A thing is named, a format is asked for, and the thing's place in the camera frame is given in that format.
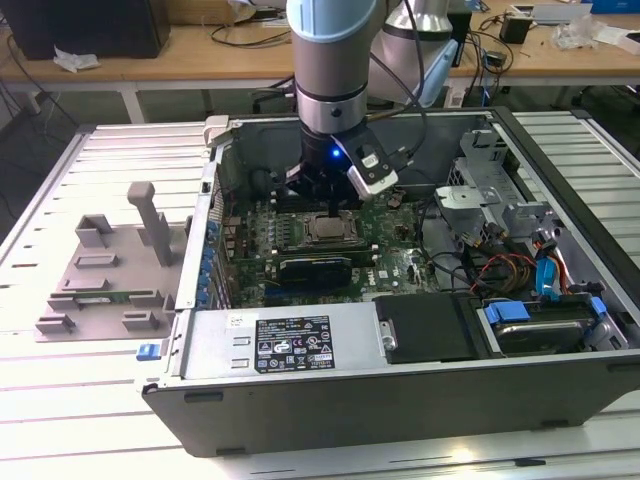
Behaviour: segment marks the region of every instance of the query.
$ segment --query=motherboard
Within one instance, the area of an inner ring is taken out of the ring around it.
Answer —
[[[329,217],[230,202],[223,221],[235,308],[371,301],[438,291],[417,243],[417,203],[397,192]]]

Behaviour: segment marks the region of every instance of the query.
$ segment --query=slotted metal table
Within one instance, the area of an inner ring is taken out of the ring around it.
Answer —
[[[637,162],[591,120],[570,113],[517,118],[638,263]],[[0,248],[2,478],[263,480],[360,473],[497,480],[635,478],[640,472],[640,392],[578,428],[197,459],[136,391],[154,367],[136,362],[139,340],[36,344],[32,326],[77,245],[74,227],[83,214],[104,213],[112,225],[139,224],[126,201],[133,180],[154,182],[154,201],[169,222],[191,213],[209,158],[203,125],[78,133]],[[542,199],[533,181],[525,181]]]

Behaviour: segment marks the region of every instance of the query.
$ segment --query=sticker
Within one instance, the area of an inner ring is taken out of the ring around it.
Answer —
[[[335,368],[328,316],[257,320],[258,373]]]
[[[253,324],[258,320],[256,312],[243,312],[242,310],[230,310],[227,313],[227,328],[253,328]]]

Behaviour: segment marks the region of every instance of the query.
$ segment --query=floor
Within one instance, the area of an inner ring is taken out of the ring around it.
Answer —
[[[573,88],[560,106],[571,109]],[[547,111],[554,101],[554,88],[512,88],[500,94],[496,105],[513,111]],[[87,110],[91,95],[91,110]],[[216,113],[249,114],[251,98],[247,90],[213,91]],[[198,91],[144,92],[143,104],[151,122],[182,122],[205,118],[202,97]],[[444,96],[436,103],[442,105]],[[480,96],[471,96],[469,106],[477,106]],[[79,123],[128,123],[127,112],[117,93],[65,93],[59,103]],[[597,87],[583,97],[586,109],[609,133],[636,156],[640,155],[640,113],[634,101],[612,87]],[[284,112],[284,101],[263,106],[263,113]],[[52,103],[44,100],[42,112],[34,117],[19,115],[0,132],[0,242],[10,232],[15,218],[28,205],[51,170],[75,128]]]

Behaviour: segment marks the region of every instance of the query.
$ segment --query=warning label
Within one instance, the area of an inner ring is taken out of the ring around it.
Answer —
[[[258,373],[335,368],[329,317],[279,318],[256,322]]]

